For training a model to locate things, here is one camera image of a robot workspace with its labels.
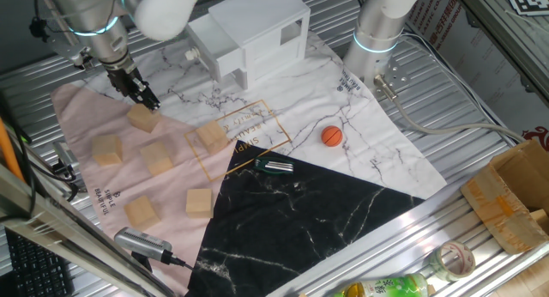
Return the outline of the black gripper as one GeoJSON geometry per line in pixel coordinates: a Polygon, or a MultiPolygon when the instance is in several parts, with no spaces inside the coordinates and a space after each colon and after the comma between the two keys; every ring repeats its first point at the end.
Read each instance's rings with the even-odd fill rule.
{"type": "Polygon", "coordinates": [[[157,111],[161,103],[149,87],[135,65],[129,67],[106,66],[107,76],[112,86],[123,96],[128,96],[136,104],[143,104],[151,112],[157,111]]]}

